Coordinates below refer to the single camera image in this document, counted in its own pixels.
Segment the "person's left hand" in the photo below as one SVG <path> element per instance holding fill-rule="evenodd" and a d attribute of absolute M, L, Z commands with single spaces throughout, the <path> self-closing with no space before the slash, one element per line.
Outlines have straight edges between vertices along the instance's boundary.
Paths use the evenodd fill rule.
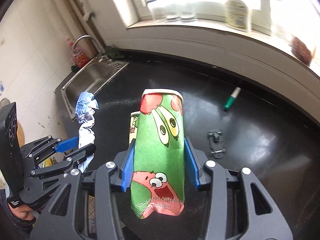
<path fill-rule="evenodd" d="M 35 219 L 35 216 L 33 214 L 33 210 L 25 204 L 23 204 L 19 207 L 16 207 L 16 208 L 12 208 L 8 204 L 8 207 L 9 207 L 10 211 L 12 212 L 12 214 L 21 220 L 31 221 L 31 220 Z"/>

